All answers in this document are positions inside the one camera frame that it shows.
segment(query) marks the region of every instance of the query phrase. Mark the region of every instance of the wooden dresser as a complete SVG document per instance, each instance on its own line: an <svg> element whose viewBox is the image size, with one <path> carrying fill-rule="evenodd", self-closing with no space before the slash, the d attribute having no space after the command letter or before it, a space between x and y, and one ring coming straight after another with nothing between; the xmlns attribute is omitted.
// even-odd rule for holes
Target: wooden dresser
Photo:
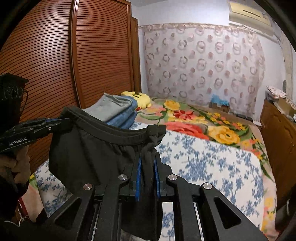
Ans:
<svg viewBox="0 0 296 241"><path fill-rule="evenodd" d="M261 114L261 134L277 187L278 208L296 183L296 124L267 100Z"/></svg>

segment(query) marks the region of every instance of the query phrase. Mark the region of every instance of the air conditioner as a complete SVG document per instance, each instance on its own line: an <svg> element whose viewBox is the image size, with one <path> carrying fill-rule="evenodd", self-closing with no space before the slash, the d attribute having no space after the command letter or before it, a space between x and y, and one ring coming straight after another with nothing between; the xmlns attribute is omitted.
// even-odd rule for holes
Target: air conditioner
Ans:
<svg viewBox="0 0 296 241"><path fill-rule="evenodd" d="M246 5L229 2L229 20L257 29L270 36L274 35L269 17L264 13Z"/></svg>

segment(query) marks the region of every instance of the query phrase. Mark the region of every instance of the folded fabric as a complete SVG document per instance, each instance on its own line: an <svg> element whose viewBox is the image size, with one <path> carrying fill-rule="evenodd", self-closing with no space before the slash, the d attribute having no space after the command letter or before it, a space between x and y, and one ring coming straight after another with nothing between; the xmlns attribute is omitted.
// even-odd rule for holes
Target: folded fabric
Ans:
<svg viewBox="0 0 296 241"><path fill-rule="evenodd" d="M278 88L275 88L273 86L266 86L266 88L274 95L274 98L275 99L278 99L278 98L286 98L287 97L287 94L285 92L283 92L282 90L278 89Z"/></svg>
<svg viewBox="0 0 296 241"><path fill-rule="evenodd" d="M84 111L91 116L106 122L131 105L137 106L137 101L129 96L109 95L104 93L101 99Z"/></svg>
<svg viewBox="0 0 296 241"><path fill-rule="evenodd" d="M121 129L129 129L133 123L135 122L135 118L137 116L137 112L136 111L133 111L130 116L128 117L128 119L121 125L119 126L119 128Z"/></svg>
<svg viewBox="0 0 296 241"><path fill-rule="evenodd" d="M229 102L227 100L221 100L218 95L213 95L211 98L211 102L220 105L229 106Z"/></svg>
<svg viewBox="0 0 296 241"><path fill-rule="evenodd" d="M124 122L130 119L131 114L135 111L137 106L137 101L133 99L132 104L128 108L120 112L118 115L114 116L112 119L106 121L106 123L111 126L120 127Z"/></svg>

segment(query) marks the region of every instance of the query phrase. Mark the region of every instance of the blue floral sheet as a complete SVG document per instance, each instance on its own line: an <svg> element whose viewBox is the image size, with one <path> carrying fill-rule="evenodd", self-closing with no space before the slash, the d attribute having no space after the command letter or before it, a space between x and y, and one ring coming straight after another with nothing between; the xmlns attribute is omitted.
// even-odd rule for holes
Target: blue floral sheet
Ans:
<svg viewBox="0 0 296 241"><path fill-rule="evenodd" d="M135 122L131 129L146 126ZM174 174L198 185L212 183L261 228L264 212L263 181L260 163L253 153L174 131L167 131L156 149L162 162L170 165ZM49 217L72 194L49 172L48 161L37 169L35 176L45 212ZM121 240L142 239L122 231ZM174 241L172 203L163 204L160 240Z"/></svg>

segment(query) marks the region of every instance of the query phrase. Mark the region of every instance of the white wall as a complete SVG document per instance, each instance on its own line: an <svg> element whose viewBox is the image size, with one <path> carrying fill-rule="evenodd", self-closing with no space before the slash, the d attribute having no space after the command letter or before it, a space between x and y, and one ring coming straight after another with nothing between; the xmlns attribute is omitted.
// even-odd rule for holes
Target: white wall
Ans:
<svg viewBox="0 0 296 241"><path fill-rule="evenodd" d="M228 14L227 0L167 0L138 7L137 16L133 17L140 20L141 25L189 22L229 25ZM258 36L266 59L266 73L258 91L255 120L259 120L261 115L266 85L282 89L282 82L286 76L283 54L276 37L269 37L265 34L258 34ZM141 56L141 82L142 86L146 86L146 71L142 66L145 65L144 53Z"/></svg>
<svg viewBox="0 0 296 241"><path fill-rule="evenodd" d="M138 19L138 25L142 25L142 12L141 7L137 7L132 4L131 15ZM144 41L143 41L143 30L139 29L139 50L140 50L140 69L141 69L141 87L142 93L148 93L148 86L146 81L146 67L145 67L145 57L144 57Z"/></svg>
<svg viewBox="0 0 296 241"><path fill-rule="evenodd" d="M292 46L292 54L293 54L293 93L292 99L293 102L296 103L296 52Z"/></svg>

